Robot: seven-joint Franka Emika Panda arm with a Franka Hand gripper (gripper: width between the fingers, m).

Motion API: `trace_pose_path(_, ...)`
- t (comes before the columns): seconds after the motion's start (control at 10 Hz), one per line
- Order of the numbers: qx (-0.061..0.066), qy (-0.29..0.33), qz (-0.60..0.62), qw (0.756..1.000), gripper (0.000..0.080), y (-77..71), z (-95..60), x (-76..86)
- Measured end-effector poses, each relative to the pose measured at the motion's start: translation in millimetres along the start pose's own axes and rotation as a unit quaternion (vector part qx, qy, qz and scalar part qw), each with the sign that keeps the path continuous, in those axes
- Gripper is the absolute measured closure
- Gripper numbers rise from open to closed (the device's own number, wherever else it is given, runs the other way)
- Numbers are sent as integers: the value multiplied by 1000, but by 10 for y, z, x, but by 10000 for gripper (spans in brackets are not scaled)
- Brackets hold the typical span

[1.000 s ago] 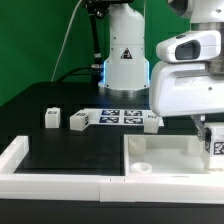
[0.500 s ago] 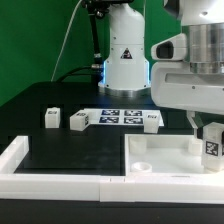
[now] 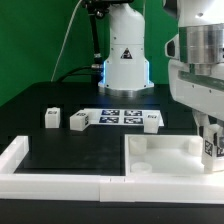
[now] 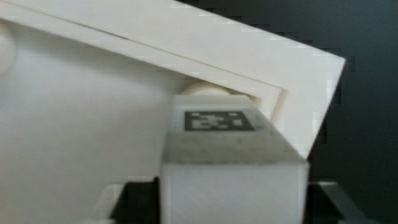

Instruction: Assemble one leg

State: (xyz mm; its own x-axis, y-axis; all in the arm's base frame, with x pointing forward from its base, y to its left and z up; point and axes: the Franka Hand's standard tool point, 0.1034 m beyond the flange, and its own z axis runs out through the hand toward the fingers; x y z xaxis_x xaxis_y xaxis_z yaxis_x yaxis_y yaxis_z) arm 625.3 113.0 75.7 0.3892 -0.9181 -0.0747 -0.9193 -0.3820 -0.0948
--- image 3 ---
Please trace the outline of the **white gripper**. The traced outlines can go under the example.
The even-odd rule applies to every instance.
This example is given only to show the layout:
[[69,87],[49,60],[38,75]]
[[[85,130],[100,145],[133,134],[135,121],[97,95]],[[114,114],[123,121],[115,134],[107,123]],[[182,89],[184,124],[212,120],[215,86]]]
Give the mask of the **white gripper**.
[[190,65],[180,61],[179,35],[165,44],[169,58],[168,77],[173,99],[192,109],[197,134],[204,136],[204,128],[210,124],[209,116],[224,121],[224,63],[208,67],[209,75],[195,75]]

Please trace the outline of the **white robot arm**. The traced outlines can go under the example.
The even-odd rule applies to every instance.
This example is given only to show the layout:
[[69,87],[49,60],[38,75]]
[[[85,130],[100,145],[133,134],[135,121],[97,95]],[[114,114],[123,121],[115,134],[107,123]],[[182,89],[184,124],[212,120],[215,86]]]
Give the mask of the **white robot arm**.
[[[224,137],[224,0],[163,0],[178,20],[178,33],[165,45],[173,99],[193,109],[198,126],[217,120]],[[135,97],[153,87],[145,59],[145,20],[128,4],[109,7],[110,54],[99,90]]]

